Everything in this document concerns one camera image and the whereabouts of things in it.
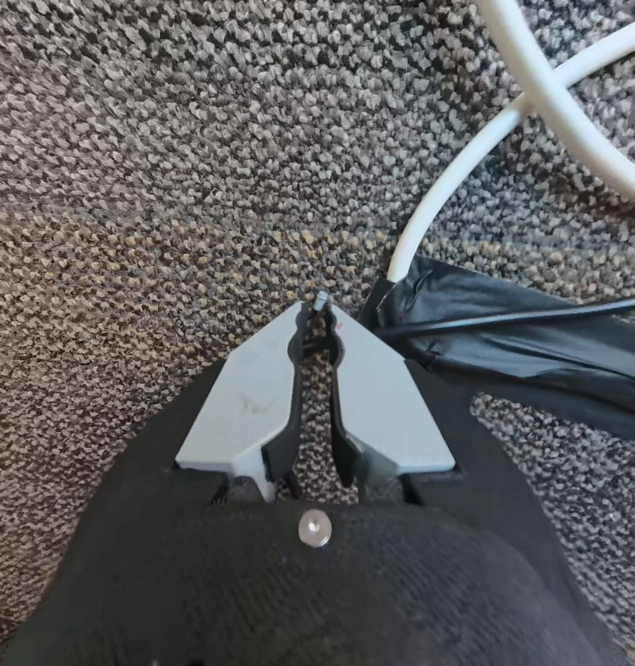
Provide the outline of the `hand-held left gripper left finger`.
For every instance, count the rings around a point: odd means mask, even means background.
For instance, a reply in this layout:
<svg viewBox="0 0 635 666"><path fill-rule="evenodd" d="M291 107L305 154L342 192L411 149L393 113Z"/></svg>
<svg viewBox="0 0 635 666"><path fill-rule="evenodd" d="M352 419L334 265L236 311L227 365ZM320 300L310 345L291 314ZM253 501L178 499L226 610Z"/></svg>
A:
<svg viewBox="0 0 635 666"><path fill-rule="evenodd" d="M299 449L304 337L297 302L229 354L176 455L179 468L250 478L274 501Z"/></svg>

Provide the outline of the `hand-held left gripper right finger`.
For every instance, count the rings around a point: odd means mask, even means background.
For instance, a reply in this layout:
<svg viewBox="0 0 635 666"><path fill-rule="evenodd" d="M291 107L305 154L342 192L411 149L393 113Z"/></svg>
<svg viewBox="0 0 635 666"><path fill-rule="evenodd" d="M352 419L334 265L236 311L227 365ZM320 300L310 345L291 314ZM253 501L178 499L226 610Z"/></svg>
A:
<svg viewBox="0 0 635 666"><path fill-rule="evenodd" d="M325 307L331 343L331 451L344 487L455 469L405 358L339 307Z"/></svg>

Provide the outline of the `black tape strip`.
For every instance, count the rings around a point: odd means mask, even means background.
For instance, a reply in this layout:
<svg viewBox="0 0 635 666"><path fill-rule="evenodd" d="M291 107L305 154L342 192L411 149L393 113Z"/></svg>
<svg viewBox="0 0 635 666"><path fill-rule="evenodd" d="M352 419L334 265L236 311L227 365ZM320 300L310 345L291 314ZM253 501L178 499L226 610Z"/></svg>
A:
<svg viewBox="0 0 635 666"><path fill-rule="evenodd" d="M566 300L416 257L400 282L376 281L359 314L368 329L555 310ZM444 330L390 340L396 351L463 387L635 441L635 324L614 316Z"/></svg>

